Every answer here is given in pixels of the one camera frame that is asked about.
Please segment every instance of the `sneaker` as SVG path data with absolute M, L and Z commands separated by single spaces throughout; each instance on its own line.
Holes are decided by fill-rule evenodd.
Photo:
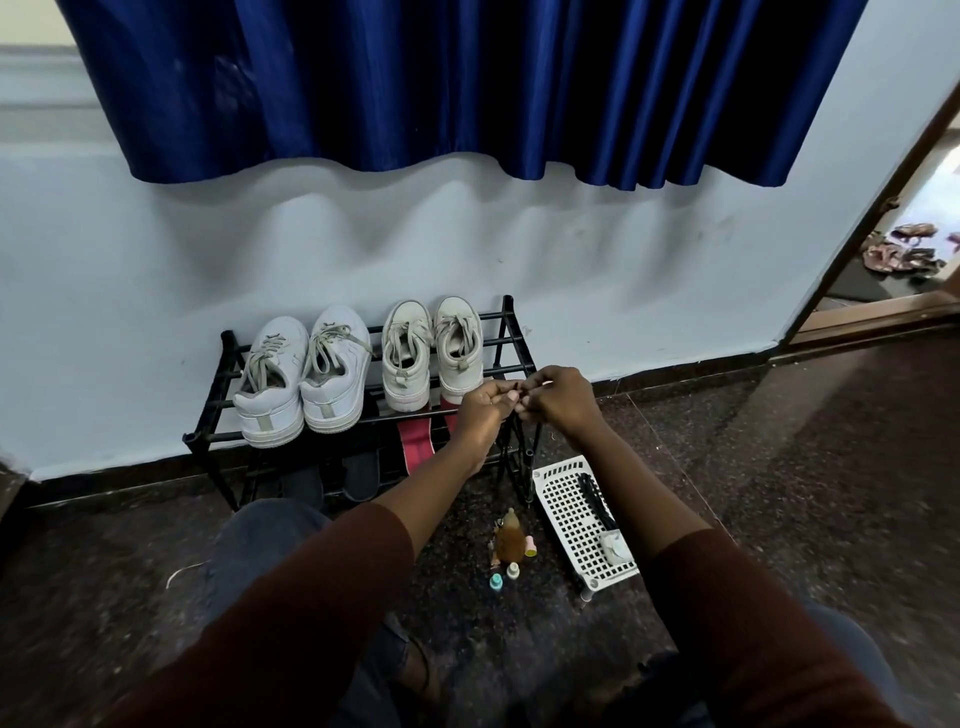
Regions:
M 397 412 L 416 412 L 430 400 L 432 339 L 422 303 L 394 306 L 383 325 L 383 393 Z
M 444 399 L 460 404 L 483 381 L 483 331 L 473 306 L 450 296 L 441 301 L 433 323 Z
M 310 333 L 300 382 L 310 429 L 333 433 L 356 425 L 372 351 L 370 332 L 352 308 L 337 303 L 320 314 Z
M 306 327 L 290 316 L 273 319 L 253 340 L 233 405 L 255 448 L 289 443 L 303 429 L 298 387 L 306 340 Z

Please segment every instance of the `knee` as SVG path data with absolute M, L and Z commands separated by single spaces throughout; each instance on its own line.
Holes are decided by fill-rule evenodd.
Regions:
M 224 527 L 222 537 L 243 542 L 302 539 L 327 523 L 325 516 L 298 500 L 263 498 L 241 508 Z

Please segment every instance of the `cloth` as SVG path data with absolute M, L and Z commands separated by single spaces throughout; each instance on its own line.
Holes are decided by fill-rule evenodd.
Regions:
M 206 613 L 210 624 L 234 604 L 255 579 L 268 573 L 306 539 L 332 521 L 292 498 L 256 500 L 224 528 L 206 575 Z M 410 638 L 391 612 L 364 650 L 331 726 L 400 725 L 389 681 L 407 659 Z
M 822 615 L 808 614 L 720 531 L 680 539 L 643 579 L 717 725 L 904 725 L 838 648 L 849 631 L 831 640 Z
M 412 566 L 410 537 L 396 516 L 376 503 L 357 506 L 230 606 L 230 589 L 220 595 L 216 587 L 210 614 L 220 616 L 104 725 L 330 720 Z M 213 579 L 231 583 L 227 576 L 217 569 Z M 717 725 L 902 728 L 804 607 L 724 534 L 680 539 L 643 578 Z
M 255 501 L 234 517 L 211 564 L 211 622 L 102 725 L 392 725 L 396 713 L 387 706 L 367 711 L 360 702 L 382 697 L 382 677 L 398 660 L 396 640 L 405 641 L 384 619 L 410 577 L 410 537 L 376 503 L 329 524 L 318 516 L 284 499 Z M 248 565 L 277 562 L 250 582 Z M 387 722 L 354 721 L 351 709 Z
M 909 721 L 909 710 L 893 670 L 863 627 L 822 604 L 807 600 L 803 606 L 833 645 L 874 686 L 883 702 L 900 720 Z M 658 653 L 642 666 L 642 674 L 642 683 L 607 708 L 601 728 L 635 725 L 637 716 L 643 716 L 646 728 L 715 728 L 682 655 Z
M 58 0 L 132 174 L 463 152 L 633 190 L 780 185 L 866 0 Z M 340 174 L 333 173 L 334 183 Z

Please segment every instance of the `white wall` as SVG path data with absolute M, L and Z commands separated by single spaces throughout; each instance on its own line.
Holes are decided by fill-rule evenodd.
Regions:
M 55 0 L 0 0 L 0 44 L 73 45 Z
M 623 193 L 480 157 L 150 186 L 95 106 L 45 108 L 62 61 L 47 85 L 0 63 L 0 448 L 40 479 L 184 452 L 222 328 L 337 301 L 382 323 L 401 297 L 513 293 L 536 361 L 594 379 L 766 349 L 960 76 L 958 24 L 949 0 L 873 0 L 777 189 Z

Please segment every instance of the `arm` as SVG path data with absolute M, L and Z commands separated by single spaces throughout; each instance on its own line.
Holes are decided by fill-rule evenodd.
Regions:
M 323 724 L 406 586 L 414 559 L 483 465 L 516 382 L 464 397 L 449 444 L 257 579 L 196 644 L 114 707 L 105 726 Z
M 450 442 L 413 475 L 374 501 L 393 511 L 403 523 L 415 557 L 464 482 L 483 466 L 500 423 L 513 412 L 519 399 L 518 385 L 518 381 L 491 379 L 464 396 Z
M 520 417 L 549 422 L 590 463 L 718 725 L 901 726 L 800 604 L 607 426 L 577 370 L 547 367 L 522 389 Z

